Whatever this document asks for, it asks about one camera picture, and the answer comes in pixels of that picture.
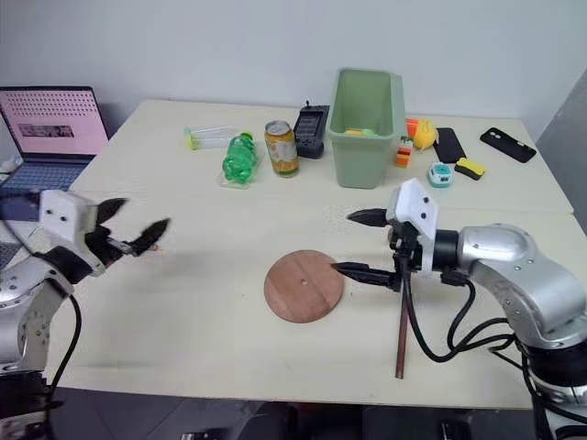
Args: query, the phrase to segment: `laptop screen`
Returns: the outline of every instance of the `laptop screen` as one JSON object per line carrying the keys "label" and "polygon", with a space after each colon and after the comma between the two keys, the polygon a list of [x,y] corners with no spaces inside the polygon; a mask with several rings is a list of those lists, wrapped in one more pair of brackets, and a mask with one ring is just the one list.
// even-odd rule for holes
{"label": "laptop screen", "polygon": [[0,111],[25,158],[94,156],[108,142],[90,87],[0,88]]}

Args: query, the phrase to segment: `wooden disc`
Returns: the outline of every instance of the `wooden disc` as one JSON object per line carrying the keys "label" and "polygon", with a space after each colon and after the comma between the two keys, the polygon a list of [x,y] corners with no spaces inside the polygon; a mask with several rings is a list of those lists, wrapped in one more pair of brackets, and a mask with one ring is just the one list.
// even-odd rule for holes
{"label": "wooden disc", "polygon": [[315,250],[297,250],[278,259],[265,278],[265,300],[291,323],[311,323],[335,308],[344,279],[333,260]]}

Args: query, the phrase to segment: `green plastic bin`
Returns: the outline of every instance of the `green plastic bin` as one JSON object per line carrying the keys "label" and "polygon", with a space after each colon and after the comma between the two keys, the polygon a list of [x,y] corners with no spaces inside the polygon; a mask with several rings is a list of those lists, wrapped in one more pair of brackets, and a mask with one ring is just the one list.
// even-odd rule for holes
{"label": "green plastic bin", "polygon": [[[375,134],[346,135],[348,129],[369,129]],[[389,71],[338,71],[327,135],[340,186],[372,189],[379,185],[392,151],[405,136],[402,77]]]}

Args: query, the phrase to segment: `laptop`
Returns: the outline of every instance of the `laptop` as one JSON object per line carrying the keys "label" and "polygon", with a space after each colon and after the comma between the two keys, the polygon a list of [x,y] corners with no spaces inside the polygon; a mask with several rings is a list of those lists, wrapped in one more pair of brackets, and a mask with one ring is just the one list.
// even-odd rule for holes
{"label": "laptop", "polygon": [[23,163],[0,186],[6,220],[37,222],[31,192],[69,190],[108,142],[91,87],[0,87],[0,113]]}

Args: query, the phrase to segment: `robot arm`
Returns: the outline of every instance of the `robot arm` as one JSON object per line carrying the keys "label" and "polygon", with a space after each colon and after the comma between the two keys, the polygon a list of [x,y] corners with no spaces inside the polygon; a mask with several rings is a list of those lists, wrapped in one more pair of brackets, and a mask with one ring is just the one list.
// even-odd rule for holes
{"label": "robot arm", "polygon": [[167,219],[132,242],[110,237],[101,224],[125,202],[95,204],[72,193],[44,192],[39,226],[55,247],[0,271],[0,440],[35,438],[42,431],[55,385],[47,387],[41,377],[50,323],[73,285],[88,275],[102,275],[125,254],[141,255],[165,231]]}
{"label": "robot arm", "polygon": [[[392,226],[389,242],[395,251],[396,272],[352,262],[334,267],[359,282],[385,285],[396,292],[404,286],[404,297],[410,277],[406,272],[458,273],[485,287],[502,305],[522,352],[538,436],[587,438],[587,427],[581,425],[587,421],[583,417],[587,413],[587,318],[581,283],[542,255],[532,237],[518,227],[496,224],[468,226],[459,232],[437,230],[437,217],[437,205],[422,185],[416,179],[406,181],[393,193],[387,210],[349,215],[349,220],[364,225]],[[453,350],[452,356],[432,358],[446,361],[456,354]]]}

